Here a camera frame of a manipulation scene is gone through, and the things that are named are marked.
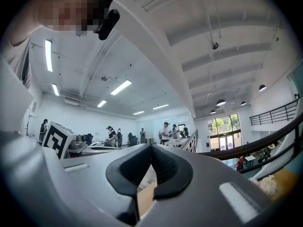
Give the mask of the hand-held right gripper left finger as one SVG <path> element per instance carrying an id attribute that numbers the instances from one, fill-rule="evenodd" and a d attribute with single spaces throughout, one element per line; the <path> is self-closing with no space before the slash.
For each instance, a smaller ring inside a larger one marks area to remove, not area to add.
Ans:
<path id="1" fill-rule="evenodd" d="M 150 146 L 63 160 L 80 192 L 110 216 L 131 226 L 140 220 L 137 189 L 151 167 Z"/>

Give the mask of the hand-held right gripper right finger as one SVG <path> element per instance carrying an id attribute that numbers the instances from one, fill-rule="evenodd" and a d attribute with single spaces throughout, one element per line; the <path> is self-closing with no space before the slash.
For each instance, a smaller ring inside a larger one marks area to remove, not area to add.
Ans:
<path id="1" fill-rule="evenodd" d="M 164 181 L 138 227 L 261 227 L 267 197 L 222 161 L 177 148 L 152 147 L 152 166 Z"/>

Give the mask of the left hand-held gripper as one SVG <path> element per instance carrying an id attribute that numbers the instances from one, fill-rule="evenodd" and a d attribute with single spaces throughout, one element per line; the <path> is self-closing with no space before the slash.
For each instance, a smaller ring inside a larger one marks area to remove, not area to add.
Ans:
<path id="1" fill-rule="evenodd" d="M 84 135 L 79 135 L 66 127 L 50 122 L 42 142 L 43 147 L 53 149 L 59 159 L 70 158 L 70 154 L 79 154 L 87 146 Z"/>

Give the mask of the white office desk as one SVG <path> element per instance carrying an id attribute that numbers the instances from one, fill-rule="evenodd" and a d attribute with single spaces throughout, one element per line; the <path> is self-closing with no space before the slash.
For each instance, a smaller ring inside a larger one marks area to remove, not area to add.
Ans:
<path id="1" fill-rule="evenodd" d="M 75 158 L 75 157 L 84 157 L 84 156 L 92 156 L 99 155 L 104 153 L 109 153 L 117 150 L 121 150 L 122 148 L 117 147 L 105 147 L 99 145 L 93 146 L 85 146 L 78 149 L 67 149 L 64 158 Z"/>

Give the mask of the metal stair railing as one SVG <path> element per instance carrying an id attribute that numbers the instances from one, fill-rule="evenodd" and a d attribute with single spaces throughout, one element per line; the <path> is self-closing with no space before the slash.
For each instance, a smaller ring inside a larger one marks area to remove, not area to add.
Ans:
<path id="1" fill-rule="evenodd" d="M 195 132 L 185 141 L 184 144 L 182 144 L 180 148 L 185 151 L 196 153 L 196 149 L 198 147 L 198 140 L 198 130 L 195 130 Z"/>

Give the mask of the ceiling air conditioner unit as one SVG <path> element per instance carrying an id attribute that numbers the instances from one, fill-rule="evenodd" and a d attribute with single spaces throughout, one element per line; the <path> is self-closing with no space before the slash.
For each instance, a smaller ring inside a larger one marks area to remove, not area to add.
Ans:
<path id="1" fill-rule="evenodd" d="M 79 101 L 77 99 L 70 98 L 70 97 L 67 97 L 67 96 L 64 97 L 64 102 L 66 104 L 70 104 L 70 105 L 74 105 L 74 106 L 79 105 Z"/>

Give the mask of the white table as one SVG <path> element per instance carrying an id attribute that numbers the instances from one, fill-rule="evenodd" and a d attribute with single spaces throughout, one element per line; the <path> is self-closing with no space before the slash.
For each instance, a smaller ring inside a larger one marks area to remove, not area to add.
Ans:
<path id="1" fill-rule="evenodd" d="M 164 145 L 184 149 L 187 145 L 187 142 L 188 139 L 170 139 L 165 142 Z"/>

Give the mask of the large glass window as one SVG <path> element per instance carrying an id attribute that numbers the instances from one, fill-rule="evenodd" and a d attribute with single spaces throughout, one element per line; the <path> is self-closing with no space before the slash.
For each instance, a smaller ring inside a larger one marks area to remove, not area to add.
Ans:
<path id="1" fill-rule="evenodd" d="M 242 145 L 241 126 L 237 113 L 207 121 L 211 151 L 223 151 Z"/>

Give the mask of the white fluffy object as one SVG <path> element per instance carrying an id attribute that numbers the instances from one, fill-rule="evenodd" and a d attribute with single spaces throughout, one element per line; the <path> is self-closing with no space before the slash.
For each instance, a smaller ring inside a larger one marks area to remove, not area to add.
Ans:
<path id="1" fill-rule="evenodd" d="M 255 178 L 249 178 L 258 188 L 260 188 L 266 195 L 273 196 L 277 192 L 277 182 L 273 175 L 257 180 Z"/>

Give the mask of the black curved railing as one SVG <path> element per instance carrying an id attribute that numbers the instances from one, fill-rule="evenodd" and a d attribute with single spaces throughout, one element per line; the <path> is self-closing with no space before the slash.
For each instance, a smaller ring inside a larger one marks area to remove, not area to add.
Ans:
<path id="1" fill-rule="evenodd" d="M 285 127 L 281 128 L 280 130 L 274 132 L 273 134 L 266 136 L 262 139 L 259 139 L 257 141 L 254 141 L 250 144 L 246 144 L 241 147 L 233 148 L 233 149 L 228 149 L 224 151 L 213 151 L 213 152 L 206 152 L 202 153 L 202 155 L 209 156 L 216 158 L 218 160 L 227 160 L 227 159 L 232 159 L 236 157 L 241 157 L 256 151 L 259 151 L 273 143 L 277 143 L 279 139 L 282 137 L 288 135 L 291 132 L 295 133 L 294 141 L 286 147 L 286 149 L 282 150 L 280 153 L 277 155 L 271 157 L 270 159 L 261 162 L 257 165 L 254 165 L 252 167 L 240 170 L 240 174 L 244 174 L 250 171 L 253 171 L 255 169 L 261 168 L 262 166 L 265 166 L 274 160 L 280 158 L 282 155 L 290 151 L 291 149 L 294 150 L 293 155 L 291 159 L 293 159 L 296 155 L 299 153 L 300 145 L 303 143 L 303 135 L 299 134 L 299 126 L 300 124 L 303 123 L 303 112 L 296 117 L 293 121 L 291 121 L 288 125 Z"/>

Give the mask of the person's white shirt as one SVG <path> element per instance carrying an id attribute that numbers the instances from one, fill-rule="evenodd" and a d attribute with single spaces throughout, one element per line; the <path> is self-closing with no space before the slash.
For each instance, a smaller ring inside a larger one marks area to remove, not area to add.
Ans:
<path id="1" fill-rule="evenodd" d="M 0 45 L 0 131 L 26 135 L 27 111 L 35 94 L 29 61 L 30 38 L 18 45 L 4 39 Z"/>

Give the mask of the black balcony railing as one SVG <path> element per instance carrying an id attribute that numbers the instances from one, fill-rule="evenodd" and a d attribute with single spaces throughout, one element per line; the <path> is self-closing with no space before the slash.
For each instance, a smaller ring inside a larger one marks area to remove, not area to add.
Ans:
<path id="1" fill-rule="evenodd" d="M 250 123 L 252 126 L 256 126 L 264 124 L 274 124 L 282 121 L 291 121 L 295 118 L 298 103 L 299 99 L 296 99 L 278 108 L 251 116 Z"/>

